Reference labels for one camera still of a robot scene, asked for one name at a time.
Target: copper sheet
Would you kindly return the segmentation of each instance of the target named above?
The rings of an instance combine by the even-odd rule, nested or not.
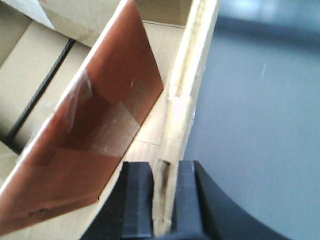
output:
[[[0,193],[0,234],[95,203],[163,89],[128,0]]]

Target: gray background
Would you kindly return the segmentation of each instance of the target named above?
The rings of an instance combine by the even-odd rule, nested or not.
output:
[[[254,24],[234,31],[223,17],[184,158],[200,160],[237,204],[269,227],[293,240],[319,240],[319,39],[254,34]]]

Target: black plastic part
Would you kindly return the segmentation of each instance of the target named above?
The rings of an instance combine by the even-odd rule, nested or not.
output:
[[[17,135],[17,133],[19,132],[19,130],[21,129],[21,127],[23,126],[23,124],[27,120],[29,114],[34,109],[35,105],[37,104],[37,102],[39,101],[41,96],[45,93],[47,87],[49,86],[50,82],[52,81],[52,79],[56,75],[61,64],[64,62],[65,58],[67,57],[69,51],[71,50],[71,48],[75,42],[76,41],[71,38],[68,40],[67,44],[65,45],[64,49],[62,50],[59,57],[55,61],[54,65],[52,66],[52,68],[50,69],[48,74],[45,76],[44,80],[42,81],[42,83],[40,84],[40,86],[38,87],[38,89],[36,90],[36,92],[34,93],[32,98],[30,99],[30,101],[28,102],[28,104],[24,108],[23,112],[20,114],[17,121],[14,123],[10,132],[5,137],[3,142],[9,148],[11,148],[13,151],[15,151],[16,153],[20,154],[21,149],[16,149],[15,147],[12,146],[12,142],[13,142],[15,136]]]
[[[81,240],[120,240],[126,201],[129,163],[124,162],[111,195]]]
[[[193,161],[179,162],[172,231],[178,233],[203,232]]]
[[[205,236],[203,233],[177,232],[177,233],[165,235],[163,237],[148,238],[148,240],[210,240],[210,238]]]
[[[289,240],[252,217],[194,162],[204,232],[213,240]]]
[[[151,238],[152,196],[154,179],[148,162],[129,164],[126,201],[124,207],[122,239]]]

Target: tan cardboard panel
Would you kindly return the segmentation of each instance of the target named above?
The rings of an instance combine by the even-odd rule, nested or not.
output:
[[[0,67],[30,23],[30,18],[0,1]]]
[[[163,90],[133,0],[122,0],[0,189],[0,233],[96,203]]]
[[[194,0],[167,85],[163,134],[153,164],[152,219],[154,235],[167,234],[177,184],[194,119],[197,96],[208,55],[220,0]]]
[[[78,71],[89,51],[90,48],[88,46],[79,42],[73,45],[45,93],[35,105],[15,137],[15,149],[22,150],[32,136],[32,133],[39,130],[41,124],[54,111],[62,93]]]
[[[18,155],[0,142],[0,186],[15,167]]]
[[[185,26],[192,0],[136,0],[136,3],[143,20]]]
[[[157,32],[156,30],[154,31],[154,33],[151,34],[152,30],[148,31],[148,28],[149,28],[148,25],[146,26],[146,28],[147,28],[148,36],[149,38],[151,38],[150,44],[151,44],[152,50],[154,51],[156,61],[159,65],[161,76],[164,78],[163,79],[164,82],[166,82],[166,79],[170,76],[170,72],[172,71],[172,68],[173,68],[172,64],[170,65],[167,61],[171,58],[174,59],[176,56],[176,52],[173,54],[172,51],[170,51],[171,50],[170,47],[172,46],[171,44],[175,42],[174,41],[170,42],[168,40],[167,43],[164,44],[162,43],[164,41],[162,41],[160,38],[165,37],[166,35],[165,30],[163,31],[164,34],[157,35],[155,34]],[[203,59],[205,58],[206,56],[204,54],[200,61],[201,67],[199,67],[199,71],[196,74],[198,79],[202,74],[203,63],[205,62],[205,60]],[[160,97],[159,101],[151,111],[151,114],[148,116],[148,118],[142,125],[141,131],[136,136],[136,140],[133,141],[132,145],[128,149],[124,158],[126,158],[129,161],[130,160],[134,160],[134,161],[150,160],[151,162],[154,161],[155,156],[157,156],[158,154],[157,143],[159,142],[159,137],[155,137],[155,138],[152,137],[151,139],[149,139],[149,135],[150,133],[156,133],[156,132],[157,133],[155,135],[160,136],[162,134],[162,129],[152,131],[152,127],[153,127],[152,123],[156,119],[163,120],[164,118],[165,110],[162,110],[162,108],[166,109],[166,99],[164,98],[164,96]],[[117,179],[118,171],[119,171],[119,167],[115,171],[115,174],[113,175],[113,179]],[[110,192],[110,189],[111,189],[110,186],[112,185],[112,182],[113,181],[110,181],[106,186],[106,189],[104,192],[105,197],[107,197]],[[46,236],[46,239],[79,239],[79,236],[81,236],[82,232],[85,230],[86,225],[88,225],[89,222],[93,219],[94,215],[97,213],[101,205],[102,203],[100,202],[88,207],[84,207],[82,209],[42,222],[35,226],[14,232],[0,239],[37,240],[37,239],[43,239],[43,236]]]
[[[32,22],[0,67],[0,137],[4,138],[68,42]]]
[[[6,0],[15,6],[16,0]],[[87,46],[92,46],[114,14],[120,0],[32,0],[19,10],[41,24]],[[136,0],[144,21],[185,26],[192,0]]]

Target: gray surface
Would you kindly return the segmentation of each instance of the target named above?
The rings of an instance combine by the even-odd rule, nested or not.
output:
[[[320,239],[320,55],[216,31],[186,160],[293,240]]]
[[[319,0],[223,0],[220,17],[320,33]]]

